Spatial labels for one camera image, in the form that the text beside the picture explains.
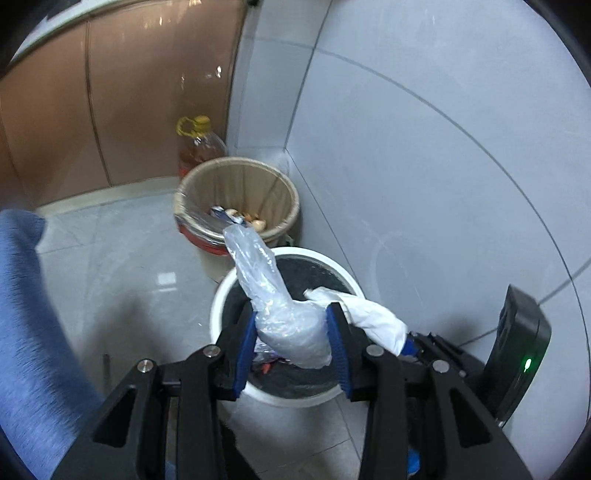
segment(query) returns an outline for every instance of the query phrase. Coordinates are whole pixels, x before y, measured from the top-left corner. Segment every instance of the white rim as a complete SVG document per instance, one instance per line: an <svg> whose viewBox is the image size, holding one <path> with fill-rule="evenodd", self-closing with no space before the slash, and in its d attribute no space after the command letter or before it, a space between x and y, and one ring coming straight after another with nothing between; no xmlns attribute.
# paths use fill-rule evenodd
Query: white rim
<svg viewBox="0 0 591 480"><path fill-rule="evenodd" d="M313 258L318 262L323 263L333 269L340 277L340 279L349 287L349 289L358 297L365 298L363 291L355 279L347 272L341 265L332 260L331 258L308 250L305 248L298 247L278 247L272 248L271 251L275 256L281 255L300 255L305 258ZM220 283L217 292L213 298L212 309L209 315L209 333L212 339L212 343L215 343L222 333L222 312L223 305L228 296L228 292L236 281L236 267L231 269L226 277ZM313 397L307 398L281 398L275 395L263 392L259 388L252 385L250 382L246 383L244 393L249 397L252 397L260 402L276 407L290 407L290 408L305 408L314 407L324 402L332 400L341 392L340 386L337 385L330 390L323 392Z"/></svg>

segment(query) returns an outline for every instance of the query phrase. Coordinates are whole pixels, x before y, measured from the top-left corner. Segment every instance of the beige trash can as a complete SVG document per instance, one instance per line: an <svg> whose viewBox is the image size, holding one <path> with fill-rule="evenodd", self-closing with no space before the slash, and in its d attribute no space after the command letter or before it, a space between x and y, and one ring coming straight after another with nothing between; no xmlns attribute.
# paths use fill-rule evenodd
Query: beige trash can
<svg viewBox="0 0 591 480"><path fill-rule="evenodd" d="M197 247L205 273L216 282L234 264L223 238L228 224L209 215L215 205L266 221L261 238L269 247L278 244L300 213L300 198L292 181L262 162L225 157L192 169L174 195L174 217L179 231Z"/></svg>

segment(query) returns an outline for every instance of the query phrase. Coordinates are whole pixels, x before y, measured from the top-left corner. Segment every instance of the crumpled plastic bag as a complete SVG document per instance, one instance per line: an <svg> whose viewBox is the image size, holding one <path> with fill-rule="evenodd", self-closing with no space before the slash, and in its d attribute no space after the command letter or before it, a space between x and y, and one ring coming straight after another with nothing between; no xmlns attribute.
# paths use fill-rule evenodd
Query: crumpled plastic bag
<svg viewBox="0 0 591 480"><path fill-rule="evenodd" d="M329 365L332 357L324 307L291 298L275 255L253 228L231 225L223 234L238 282L256 312L260 340L300 368Z"/></svg>
<svg viewBox="0 0 591 480"><path fill-rule="evenodd" d="M386 307L355 295L325 287L306 290L304 297L326 308L338 301L351 324L363 329L370 340L394 355L400 355L407 340L408 327Z"/></svg>

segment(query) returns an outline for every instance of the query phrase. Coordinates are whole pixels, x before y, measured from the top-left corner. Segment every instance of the yellow bottle handle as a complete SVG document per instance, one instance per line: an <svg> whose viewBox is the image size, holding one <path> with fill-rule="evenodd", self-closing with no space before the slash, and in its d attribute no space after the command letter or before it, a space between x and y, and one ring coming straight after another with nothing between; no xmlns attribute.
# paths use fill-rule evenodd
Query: yellow bottle handle
<svg viewBox="0 0 591 480"><path fill-rule="evenodd" d="M187 132L186 130L183 130L183 125L185 122L190 122L191 125L193 126L193 129L189 132ZM197 125L195 123L195 120L193 120L192 118L189 118L188 116L184 116L182 118L178 119L177 122L177 133L181 136L185 136L185 137L196 137L197 136Z"/></svg>

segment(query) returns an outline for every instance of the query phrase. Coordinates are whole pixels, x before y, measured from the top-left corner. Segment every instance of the blue gripper pad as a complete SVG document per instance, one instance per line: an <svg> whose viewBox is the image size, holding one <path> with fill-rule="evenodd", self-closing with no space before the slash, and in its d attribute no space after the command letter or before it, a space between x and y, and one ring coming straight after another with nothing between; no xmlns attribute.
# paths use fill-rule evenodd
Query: blue gripper pad
<svg viewBox="0 0 591 480"><path fill-rule="evenodd" d="M240 393L246 387L248 374L251 371L252 356L255 351L256 342L256 312L253 312L248 320L248 326L242 337L242 343L239 348L238 358L236 359L236 372L234 375L234 383L232 390L236 398L240 397Z"/></svg>
<svg viewBox="0 0 591 480"><path fill-rule="evenodd" d="M340 333L339 325L336 321L332 307L326 307L326 324L328 326L330 350L332 351L333 364L336 369L339 384L345 396L351 398L353 385L351 383L351 373L349 368L349 358L347 350L343 344L343 338Z"/></svg>

